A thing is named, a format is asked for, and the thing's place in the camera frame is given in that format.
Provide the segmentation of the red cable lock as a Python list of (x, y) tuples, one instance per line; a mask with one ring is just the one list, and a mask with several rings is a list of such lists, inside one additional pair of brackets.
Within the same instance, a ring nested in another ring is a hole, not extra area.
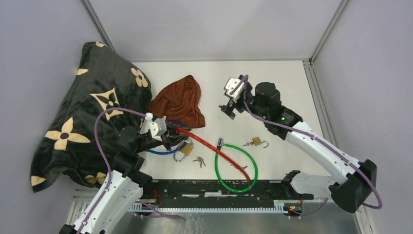
[(217, 147), (213, 146), (212, 144), (210, 144), (209, 142), (205, 141), (204, 139), (200, 138), (199, 136), (193, 134), (192, 132), (184, 129), (184, 128), (176, 128), (176, 132), (178, 133), (182, 133), (188, 137), (193, 138), (194, 140), (196, 140), (197, 142), (203, 144), (204, 146), (208, 147), (210, 150), (212, 150), (213, 152), (217, 153), (219, 156), (221, 156), (222, 158), (224, 158), (226, 161), (228, 161), (230, 164), (234, 165), (235, 168), (242, 173), (247, 182), (248, 185), (252, 185), (252, 180), (250, 178), (250, 176), (246, 173), (245, 169), (242, 169), (241, 166), (236, 163), (232, 158), (230, 158), (229, 156), (227, 156), (225, 153), (223, 153), (221, 150), (219, 150)]

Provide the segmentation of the blue cable lock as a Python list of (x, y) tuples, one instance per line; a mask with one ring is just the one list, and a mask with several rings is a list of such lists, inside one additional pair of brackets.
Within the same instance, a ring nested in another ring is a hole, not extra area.
[[(179, 121), (169, 121), (169, 122), (177, 125), (179, 128), (184, 128), (184, 129), (186, 129), (186, 130), (191, 130), (191, 129), (188, 128), (185, 124), (183, 124), (183, 123), (181, 123), (181, 122), (179, 122)], [(190, 142), (188, 136), (186, 136), (186, 135), (184, 135), (184, 134), (182, 134), (182, 133), (180, 133), (180, 134), (181, 134), (181, 142), (186, 142), (186, 143)], [(156, 154), (156, 155), (169, 155), (169, 154), (175, 153), (175, 152), (177, 151), (176, 148), (178, 147), (178, 145), (177, 145), (177, 146), (174, 146), (174, 147), (172, 147), (172, 150), (166, 150), (166, 151), (164, 151), (164, 152), (160, 152), (160, 151), (153, 150), (153, 148), (156, 148), (156, 147), (158, 147), (158, 146), (163, 146), (162, 142), (161, 142), (161, 141), (158, 141), (158, 140), (156, 140), (156, 139), (151, 138), (151, 139), (150, 139), (150, 143), (149, 143), (149, 145), (147, 146), (148, 149), (146, 150), (146, 152), (153, 153), (153, 154)]]

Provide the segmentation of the large brass padlock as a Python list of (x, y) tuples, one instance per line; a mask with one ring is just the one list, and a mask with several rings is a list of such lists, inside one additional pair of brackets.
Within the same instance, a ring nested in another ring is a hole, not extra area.
[(178, 163), (183, 162), (193, 150), (193, 144), (181, 142), (178, 144), (178, 147), (176, 148), (176, 150), (177, 151), (173, 154), (174, 161)]

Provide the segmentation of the small brass padlock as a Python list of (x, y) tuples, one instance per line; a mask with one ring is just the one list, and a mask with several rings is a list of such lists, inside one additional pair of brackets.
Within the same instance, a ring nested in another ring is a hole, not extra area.
[(259, 146), (259, 145), (263, 145), (263, 148), (267, 148), (269, 146), (269, 142), (268, 141), (262, 141), (262, 140), (260, 140), (259, 137), (254, 137), (254, 138), (252, 138), (251, 141), (245, 143), (243, 145), (243, 147), (245, 147), (245, 146)]

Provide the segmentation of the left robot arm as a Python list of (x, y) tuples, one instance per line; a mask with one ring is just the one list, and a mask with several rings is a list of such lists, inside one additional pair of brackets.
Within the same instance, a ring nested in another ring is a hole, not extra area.
[(158, 118), (149, 121), (149, 130), (139, 133), (132, 126), (121, 129), (118, 153), (109, 175), (86, 210), (72, 225), (64, 225), (61, 234), (110, 234), (124, 214), (140, 198), (152, 195), (152, 177), (140, 169), (145, 161), (139, 153), (157, 146), (170, 150), (187, 139), (176, 132), (177, 125)]

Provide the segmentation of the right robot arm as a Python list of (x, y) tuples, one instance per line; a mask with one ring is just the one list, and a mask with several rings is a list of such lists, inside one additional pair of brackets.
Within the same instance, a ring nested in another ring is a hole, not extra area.
[(284, 197), (309, 194), (328, 198), (349, 213), (360, 206), (382, 208), (376, 189), (376, 164), (369, 159), (359, 161), (317, 134), (300, 115), (282, 104), (274, 83), (261, 82), (252, 87), (246, 77), (230, 78), (224, 91), (229, 101), (220, 109), (227, 116), (234, 119), (234, 110), (247, 111), (271, 134), (301, 149), (329, 173), (320, 176), (291, 171), (281, 186)]

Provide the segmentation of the brown cloth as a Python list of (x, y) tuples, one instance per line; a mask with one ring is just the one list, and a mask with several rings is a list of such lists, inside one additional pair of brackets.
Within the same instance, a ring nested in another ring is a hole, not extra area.
[(206, 121), (198, 106), (201, 94), (198, 82), (192, 75), (187, 75), (163, 88), (150, 102), (149, 111), (189, 128), (203, 128)]

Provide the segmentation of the black floral blanket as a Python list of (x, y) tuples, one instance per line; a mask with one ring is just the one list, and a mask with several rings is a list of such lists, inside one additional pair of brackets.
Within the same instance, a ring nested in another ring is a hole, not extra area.
[(32, 191), (49, 188), (60, 175), (86, 187), (100, 187), (107, 164), (118, 152), (119, 131), (141, 128), (152, 99), (149, 78), (107, 45), (83, 45), (75, 79), (34, 153)]

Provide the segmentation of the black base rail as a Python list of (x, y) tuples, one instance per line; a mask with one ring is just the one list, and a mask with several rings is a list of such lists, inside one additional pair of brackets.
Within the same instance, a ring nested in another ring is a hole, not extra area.
[(281, 180), (258, 180), (241, 194), (226, 189), (218, 180), (153, 180), (144, 187), (142, 200), (161, 208), (273, 208), (274, 201), (313, 200)]

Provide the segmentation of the aluminium frame right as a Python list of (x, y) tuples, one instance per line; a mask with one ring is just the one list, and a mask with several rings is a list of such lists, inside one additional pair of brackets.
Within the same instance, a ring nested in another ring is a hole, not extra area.
[[(314, 66), (308, 59), (303, 61), (303, 67), (307, 76), (313, 102), (319, 118), (322, 134), (326, 140), (335, 145), (337, 148), (341, 149), (341, 145), (334, 131), (333, 122), (331, 120), (331, 116), (329, 114), (321, 86), (318, 82)], [(360, 208), (356, 211), (355, 216), (360, 228), (360, 233), (373, 234), (366, 207), (360, 206)]]

